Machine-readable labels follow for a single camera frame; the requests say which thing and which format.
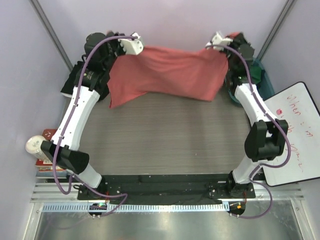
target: whiteboard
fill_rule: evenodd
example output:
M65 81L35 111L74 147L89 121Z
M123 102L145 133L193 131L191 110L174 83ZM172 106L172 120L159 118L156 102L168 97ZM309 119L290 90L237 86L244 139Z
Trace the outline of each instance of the whiteboard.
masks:
M320 178L320 115L307 86L298 82L265 101L278 119L285 119L289 128L287 137L291 145L291 158L281 168L263 167L269 186L296 183ZM272 165L283 163L283 154Z
M95 32L133 32L146 45L198 51L213 33L244 32L257 55L287 0L38 0L71 62Z

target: wall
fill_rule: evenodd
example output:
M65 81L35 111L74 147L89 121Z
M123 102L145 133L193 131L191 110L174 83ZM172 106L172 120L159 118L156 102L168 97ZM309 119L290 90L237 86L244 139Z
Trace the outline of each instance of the wall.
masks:
M216 31L243 31L259 52L286 0L39 0L72 63L94 32L139 33L147 45L196 51Z
M0 235L22 239L35 185L26 141L58 125L68 70L27 0L0 7Z
M264 64L273 88L279 92L292 84L303 81L320 108L320 48L317 31L320 21L320 1L297 1L285 20L274 42L266 52ZM320 180L300 183L308 203L313 228L320 239Z

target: red cloth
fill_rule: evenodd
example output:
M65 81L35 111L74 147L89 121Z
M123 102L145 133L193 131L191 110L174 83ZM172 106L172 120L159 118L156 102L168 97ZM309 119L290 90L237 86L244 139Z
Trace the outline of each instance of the red cloth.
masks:
M145 46L139 55L115 61L108 87L110 108L148 92L212 101L228 70L224 53L212 48L198 52Z

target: white cylinder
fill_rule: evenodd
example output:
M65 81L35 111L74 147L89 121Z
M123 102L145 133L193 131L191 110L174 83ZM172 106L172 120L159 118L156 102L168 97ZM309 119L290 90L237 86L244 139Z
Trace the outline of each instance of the white cylinder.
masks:
M37 159L40 160L47 160L50 161L49 158L45 155L45 153L41 150L41 144L46 139L41 135L36 135L31 137L25 144L25 150L35 156Z

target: cable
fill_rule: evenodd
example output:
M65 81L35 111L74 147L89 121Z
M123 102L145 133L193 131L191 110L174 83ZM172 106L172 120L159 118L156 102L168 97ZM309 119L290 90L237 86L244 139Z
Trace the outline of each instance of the cable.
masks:
M268 186L266 184L263 184L263 183L260 183L260 182L257 182L257 181L254 181L253 180L253 177L255 176L255 173L262 167L262 166L266 166L266 167L269 167L269 168L273 168L273 169L277 169L277 168L281 168L283 166L285 166L288 162L289 162L289 159L291 157L291 145L290 145L290 142L289 142L289 139L286 135L286 133L283 131L283 129L281 128L281 126L267 113L267 111L265 110L265 108L262 106L261 102L259 101L256 93L254 92L254 88L253 88L253 84L252 84L252 80L251 80L251 76L250 76L250 71L249 71L249 67L247 65L247 62L246 60L242 57L242 55L235 49L233 49L232 47L229 47L229 46L223 46L223 45L220 45L220 44L212 44L211 45L212 47L223 47L229 51L231 51L232 53L234 53L235 55L237 55L239 57L239 59L241 60L241 62L243 63L244 65L244 68L245 68L245 72L246 72L246 76L247 76L247 79L248 79L248 82L249 82L249 86L250 86L250 90L251 90L251 94L253 95L253 98L254 100L256 101L256 103L258 104L259 108L261 109L261 111L263 112L263 114L275 125L275 127L280 131L281 135L283 136L284 140L285 140L285 143L287 145L287 156L286 156L286 159L284 160L283 163L279 164L279 165L269 165L269 164L266 164L266 163L260 163L257 167L255 167L253 169L253 171L250 173L249 175L249 178L250 178L250 181L251 183L253 184L258 184L258 185L261 185L263 186L266 191L269 193L269 196L270 196L270 205L269 207L267 208L267 210L265 210L265 212L257 215L257 216L240 216L240 215L235 215L235 214L232 214L232 216L235 216L237 218L241 218L241 219L257 219L257 218L260 218L260 217L263 217L264 215L266 215L272 208L273 206L273 197L272 197L272 194L271 194L271 191L269 190Z
M56 148L54 150L54 154L53 154L53 161L52 161L52 170L53 170L53 178L54 178L54 182L57 185L57 187L59 188L59 190L64 194L64 195L68 195L71 192L71 188L72 188L72 177L69 178L69 186L68 186L68 190L65 191L63 189L63 187L61 186L58 178L57 178L57 171L56 171L56 165L57 165L57 157L58 157L58 152L59 152L59 148L62 142L62 139L64 138L64 134L67 130L67 127L71 121L71 118L76 110L77 104L78 104L78 100L79 100L79 95L80 95L80 90L81 90L81 84L84 78L84 74L86 71L86 68L88 66L88 63L90 61L90 59L92 58L92 56L94 55L94 53L96 52L96 50L102 45L105 44L106 42L109 42L111 40L118 40L118 39L137 39L138 37L136 36L110 36L107 37L105 39L103 39L102 41L100 41L90 52L90 54L88 55L88 57L86 58L84 65L82 67L81 73L80 73L80 78L79 78L79 82L78 82L78 88L77 88L77 92L76 92L76 96L75 96L75 100L73 103L73 107L70 111L70 114L67 118L67 120L65 121L65 125L62 128L61 131L61 136L58 139L58 142L56 143Z

